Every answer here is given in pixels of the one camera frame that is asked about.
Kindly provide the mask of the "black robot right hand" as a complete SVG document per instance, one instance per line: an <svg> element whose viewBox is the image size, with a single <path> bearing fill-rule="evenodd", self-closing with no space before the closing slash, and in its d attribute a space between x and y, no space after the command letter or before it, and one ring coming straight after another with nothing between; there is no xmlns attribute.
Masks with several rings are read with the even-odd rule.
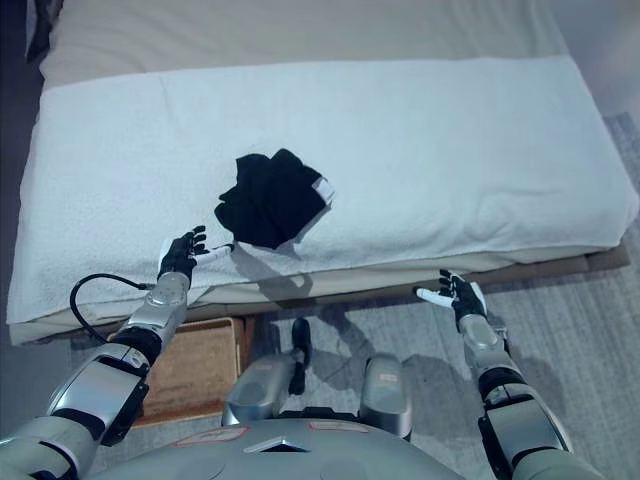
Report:
<svg viewBox="0 0 640 480"><path fill-rule="evenodd" d="M467 315L487 316L484 294L476 282L469 282L449 270L441 270L439 285L438 291L415 287L414 294L420 300L451 309L457 320Z"/></svg>

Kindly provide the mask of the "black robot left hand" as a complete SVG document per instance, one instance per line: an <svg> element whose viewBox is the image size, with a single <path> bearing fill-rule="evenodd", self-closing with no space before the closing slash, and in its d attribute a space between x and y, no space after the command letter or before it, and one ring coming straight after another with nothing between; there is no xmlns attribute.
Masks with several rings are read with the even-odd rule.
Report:
<svg viewBox="0 0 640 480"><path fill-rule="evenodd" d="M206 227L198 225L180 237L167 240L161 249L157 278L177 272L191 280L196 266L223 259L235 249L231 243L207 247L206 239Z"/></svg>

